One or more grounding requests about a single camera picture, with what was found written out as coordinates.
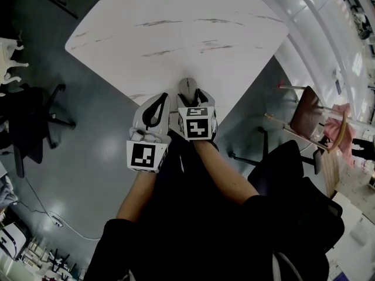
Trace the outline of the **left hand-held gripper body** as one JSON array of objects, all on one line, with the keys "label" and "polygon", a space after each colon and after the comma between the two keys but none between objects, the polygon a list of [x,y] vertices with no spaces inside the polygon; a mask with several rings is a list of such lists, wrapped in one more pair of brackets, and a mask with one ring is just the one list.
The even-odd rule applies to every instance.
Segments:
[{"label": "left hand-held gripper body", "polygon": [[142,128],[131,128],[129,135],[127,167],[138,172],[158,173],[166,158],[172,138],[169,135],[146,131]]}]

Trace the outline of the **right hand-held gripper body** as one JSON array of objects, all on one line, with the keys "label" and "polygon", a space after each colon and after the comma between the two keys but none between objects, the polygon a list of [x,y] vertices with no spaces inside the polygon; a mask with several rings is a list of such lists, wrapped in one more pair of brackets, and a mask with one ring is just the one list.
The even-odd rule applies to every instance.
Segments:
[{"label": "right hand-held gripper body", "polygon": [[217,133],[216,110],[213,106],[179,107],[179,126],[188,141],[213,140]]}]

